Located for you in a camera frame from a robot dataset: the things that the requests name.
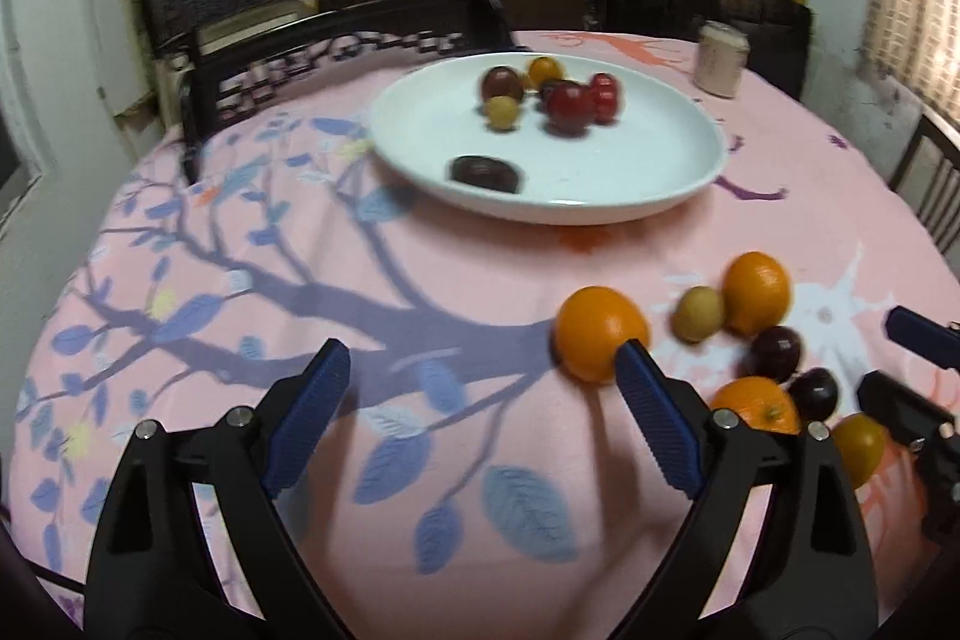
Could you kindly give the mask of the yellow cherry tomato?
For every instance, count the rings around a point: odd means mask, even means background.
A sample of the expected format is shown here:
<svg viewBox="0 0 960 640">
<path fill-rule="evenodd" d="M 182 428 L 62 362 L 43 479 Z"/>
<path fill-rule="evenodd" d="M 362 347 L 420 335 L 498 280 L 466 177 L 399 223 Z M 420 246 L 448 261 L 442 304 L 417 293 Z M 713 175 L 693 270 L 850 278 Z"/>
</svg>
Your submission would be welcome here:
<svg viewBox="0 0 960 640">
<path fill-rule="evenodd" d="M 548 55 L 539 55 L 527 64 L 527 85 L 534 91 L 540 91 L 550 81 L 563 80 L 565 76 L 565 67 L 556 58 Z"/>
<path fill-rule="evenodd" d="M 889 432 L 864 413 L 841 419 L 832 429 L 832 439 L 853 489 L 864 486 L 884 458 Z"/>
</svg>

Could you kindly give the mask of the dark purple plum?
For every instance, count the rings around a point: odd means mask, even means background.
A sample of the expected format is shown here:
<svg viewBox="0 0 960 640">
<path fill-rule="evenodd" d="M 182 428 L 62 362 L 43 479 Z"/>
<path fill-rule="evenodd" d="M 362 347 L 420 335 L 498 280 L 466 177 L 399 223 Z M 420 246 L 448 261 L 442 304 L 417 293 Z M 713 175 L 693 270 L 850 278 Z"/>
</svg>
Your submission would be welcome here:
<svg viewBox="0 0 960 640">
<path fill-rule="evenodd" d="M 788 326 L 761 330 L 748 347 L 743 365 L 748 374 L 786 383 L 797 372 L 804 344 L 797 331 Z"/>
<path fill-rule="evenodd" d="M 805 422 L 825 422 L 838 408 L 839 386 L 825 367 L 814 367 L 791 381 L 788 395 Z"/>
</svg>

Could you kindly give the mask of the large orange mandarin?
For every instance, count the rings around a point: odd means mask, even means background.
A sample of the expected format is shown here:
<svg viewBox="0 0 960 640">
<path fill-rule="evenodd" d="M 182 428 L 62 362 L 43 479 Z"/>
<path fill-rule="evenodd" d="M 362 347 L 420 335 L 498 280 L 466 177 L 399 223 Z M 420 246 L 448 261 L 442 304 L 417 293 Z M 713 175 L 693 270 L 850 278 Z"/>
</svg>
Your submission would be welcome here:
<svg viewBox="0 0 960 640">
<path fill-rule="evenodd" d="M 789 393 L 765 377 L 740 377 L 721 386 L 711 398 L 713 409 L 731 409 L 757 431 L 797 434 L 800 416 Z"/>
</svg>

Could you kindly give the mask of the tan longan fruit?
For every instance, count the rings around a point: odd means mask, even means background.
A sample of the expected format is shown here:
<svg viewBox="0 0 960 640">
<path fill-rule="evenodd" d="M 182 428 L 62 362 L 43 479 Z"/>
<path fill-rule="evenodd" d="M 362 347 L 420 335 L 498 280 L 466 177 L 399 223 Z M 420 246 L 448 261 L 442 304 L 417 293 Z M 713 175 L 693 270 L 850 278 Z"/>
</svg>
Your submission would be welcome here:
<svg viewBox="0 0 960 640">
<path fill-rule="evenodd" d="M 501 94 L 501 96 L 491 96 L 483 104 L 483 113 L 491 130 L 506 133 L 516 127 L 521 106 L 514 97 Z"/>
<path fill-rule="evenodd" d="M 698 344 L 711 338 L 726 325 L 726 305 L 718 289 L 711 286 L 690 287 L 674 308 L 670 328 L 675 338 Z"/>
</svg>

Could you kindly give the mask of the small orange mandarin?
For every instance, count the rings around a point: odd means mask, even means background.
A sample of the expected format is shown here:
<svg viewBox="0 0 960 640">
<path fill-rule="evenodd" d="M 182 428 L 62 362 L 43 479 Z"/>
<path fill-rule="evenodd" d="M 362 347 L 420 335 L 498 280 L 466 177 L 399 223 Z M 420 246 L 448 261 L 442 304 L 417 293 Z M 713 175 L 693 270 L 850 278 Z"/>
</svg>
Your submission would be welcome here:
<svg viewBox="0 0 960 640">
<path fill-rule="evenodd" d="M 617 351 L 630 339 L 647 347 L 651 330 L 640 307 L 610 287 L 581 287 L 553 322 L 556 357 L 568 375 L 584 383 L 610 383 Z"/>
</svg>

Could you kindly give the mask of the red cherry tomato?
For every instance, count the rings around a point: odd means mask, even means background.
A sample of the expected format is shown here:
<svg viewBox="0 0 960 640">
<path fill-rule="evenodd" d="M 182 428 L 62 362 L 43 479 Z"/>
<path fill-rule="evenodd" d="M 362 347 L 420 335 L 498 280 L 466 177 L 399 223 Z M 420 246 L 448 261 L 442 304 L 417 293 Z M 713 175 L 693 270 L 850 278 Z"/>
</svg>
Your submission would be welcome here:
<svg viewBox="0 0 960 640">
<path fill-rule="evenodd" d="M 594 73 L 589 80 L 589 87 L 592 91 L 610 91 L 617 92 L 620 89 L 619 81 L 613 78 L 612 74 L 605 73 Z"/>
<path fill-rule="evenodd" d="M 592 117 L 597 125 L 613 125 L 620 112 L 620 96 L 617 89 L 597 88 L 590 92 Z"/>
</svg>

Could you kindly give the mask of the dark red plum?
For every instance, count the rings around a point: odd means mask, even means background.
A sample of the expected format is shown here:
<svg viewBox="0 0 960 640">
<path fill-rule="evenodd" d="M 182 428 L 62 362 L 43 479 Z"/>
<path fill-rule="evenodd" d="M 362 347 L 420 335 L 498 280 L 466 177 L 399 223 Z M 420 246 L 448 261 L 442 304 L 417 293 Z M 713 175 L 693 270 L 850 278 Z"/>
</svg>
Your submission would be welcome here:
<svg viewBox="0 0 960 640">
<path fill-rule="evenodd" d="M 509 67 L 493 67 L 483 74 L 480 81 L 480 99 L 486 104 L 495 97 L 511 97 L 521 104 L 526 97 L 526 86 L 523 77 Z"/>
<path fill-rule="evenodd" d="M 545 112 L 551 130 L 566 136 L 584 135 L 594 122 L 590 91 L 574 81 L 553 91 Z"/>
</svg>

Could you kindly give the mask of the wrinkled dark water chestnut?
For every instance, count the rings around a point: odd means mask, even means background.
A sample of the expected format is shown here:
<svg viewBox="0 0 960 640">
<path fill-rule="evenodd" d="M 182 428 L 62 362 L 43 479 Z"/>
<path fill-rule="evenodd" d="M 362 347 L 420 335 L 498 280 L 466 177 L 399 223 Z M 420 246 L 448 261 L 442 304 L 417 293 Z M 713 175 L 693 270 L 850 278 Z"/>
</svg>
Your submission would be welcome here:
<svg viewBox="0 0 960 640">
<path fill-rule="evenodd" d="M 448 167 L 453 182 L 500 193 L 517 193 L 523 185 L 523 172 L 501 159 L 487 156 L 459 156 Z"/>
</svg>

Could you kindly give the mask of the dark brown water chestnut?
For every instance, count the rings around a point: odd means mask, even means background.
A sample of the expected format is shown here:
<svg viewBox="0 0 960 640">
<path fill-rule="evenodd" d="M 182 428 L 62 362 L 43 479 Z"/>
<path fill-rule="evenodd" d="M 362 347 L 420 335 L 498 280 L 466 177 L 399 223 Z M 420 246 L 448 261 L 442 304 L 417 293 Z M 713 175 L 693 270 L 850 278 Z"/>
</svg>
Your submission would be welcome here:
<svg viewBox="0 0 960 640">
<path fill-rule="evenodd" d="M 550 101 L 550 96 L 553 94 L 553 91 L 566 85 L 571 85 L 571 80 L 567 80 L 566 78 L 551 78 L 551 80 L 545 80 L 539 88 L 540 103 L 546 106 L 548 101 Z"/>
</svg>

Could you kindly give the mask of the dark wooden slat chair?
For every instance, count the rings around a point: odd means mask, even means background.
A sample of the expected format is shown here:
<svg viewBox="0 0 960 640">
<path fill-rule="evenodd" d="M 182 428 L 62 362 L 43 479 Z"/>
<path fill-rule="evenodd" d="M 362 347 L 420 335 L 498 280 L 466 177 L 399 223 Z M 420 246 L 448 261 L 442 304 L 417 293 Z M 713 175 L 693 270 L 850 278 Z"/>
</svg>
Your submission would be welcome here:
<svg viewBox="0 0 960 640">
<path fill-rule="evenodd" d="M 958 128 L 924 110 L 889 188 L 907 203 L 944 259 L 958 250 Z"/>
</svg>

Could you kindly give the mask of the pink patterned tablecloth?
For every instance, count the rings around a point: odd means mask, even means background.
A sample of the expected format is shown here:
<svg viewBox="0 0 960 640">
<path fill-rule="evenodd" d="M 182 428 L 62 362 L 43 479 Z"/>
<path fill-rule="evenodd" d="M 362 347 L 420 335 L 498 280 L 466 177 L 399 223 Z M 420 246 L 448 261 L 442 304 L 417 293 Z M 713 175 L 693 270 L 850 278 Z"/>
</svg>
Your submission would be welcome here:
<svg viewBox="0 0 960 640">
<path fill-rule="evenodd" d="M 713 393 L 739 343 L 683 346 L 670 310 L 750 250 L 793 278 L 807 364 L 844 388 L 885 370 L 957 406 L 957 375 L 882 331 L 894 305 L 955 319 L 955 276 L 861 152 L 765 80 L 703 99 L 731 143 L 703 195 L 639 223 L 547 227 L 451 208 L 376 163 L 366 109 L 407 68 L 402 52 L 334 65 L 313 96 L 208 143 L 198 184 L 166 140 L 94 216 L 16 403 L 26 557 L 82 578 L 137 422 L 212 424 L 337 338 L 350 395 L 278 507 L 350 629 L 605 637 L 686 502 L 617 392 L 558 372 L 551 322 L 581 287 L 617 289 L 662 369 Z"/>
</svg>

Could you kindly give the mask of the white oval plate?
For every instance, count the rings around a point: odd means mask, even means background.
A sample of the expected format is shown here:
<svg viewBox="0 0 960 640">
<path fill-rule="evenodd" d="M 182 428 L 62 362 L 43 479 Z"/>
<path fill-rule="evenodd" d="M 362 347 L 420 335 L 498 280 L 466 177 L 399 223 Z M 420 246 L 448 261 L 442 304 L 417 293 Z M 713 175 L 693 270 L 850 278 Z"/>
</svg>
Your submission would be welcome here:
<svg viewBox="0 0 960 640">
<path fill-rule="evenodd" d="M 529 99 L 517 127 L 493 131 L 480 80 L 493 67 L 519 68 L 522 52 L 444 58 L 382 89 L 368 110 L 373 151 L 395 174 L 472 213 L 549 226 L 628 223 L 674 208 L 708 188 L 729 158 L 718 120 L 674 86 L 601 60 L 563 55 L 574 80 L 607 71 L 622 88 L 619 120 L 581 136 L 547 128 Z M 462 156 L 498 159 L 519 172 L 514 193 L 454 182 Z"/>
</svg>

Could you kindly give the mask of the pink drink can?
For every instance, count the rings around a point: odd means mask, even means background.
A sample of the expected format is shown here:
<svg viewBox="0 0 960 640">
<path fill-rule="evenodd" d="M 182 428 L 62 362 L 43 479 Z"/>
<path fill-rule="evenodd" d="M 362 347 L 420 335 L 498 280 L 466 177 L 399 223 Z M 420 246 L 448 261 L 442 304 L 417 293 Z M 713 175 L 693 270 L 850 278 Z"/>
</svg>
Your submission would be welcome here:
<svg viewBox="0 0 960 640">
<path fill-rule="evenodd" d="M 734 99 L 747 65 L 747 35 L 734 26 L 706 21 L 700 28 L 693 85 L 711 96 Z"/>
</svg>

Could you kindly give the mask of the carved black wooden chair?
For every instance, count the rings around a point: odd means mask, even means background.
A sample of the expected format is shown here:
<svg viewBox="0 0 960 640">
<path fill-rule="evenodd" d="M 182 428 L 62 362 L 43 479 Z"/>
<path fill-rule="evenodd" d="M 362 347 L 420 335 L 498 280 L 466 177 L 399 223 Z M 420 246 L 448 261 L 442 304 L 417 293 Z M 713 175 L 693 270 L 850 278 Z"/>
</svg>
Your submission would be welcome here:
<svg viewBox="0 0 960 640">
<path fill-rule="evenodd" d="M 516 49 L 500 0 L 373 0 L 195 53 L 179 88 L 182 175 L 196 184 L 210 138 L 337 65 L 391 50 L 448 57 Z"/>
</svg>

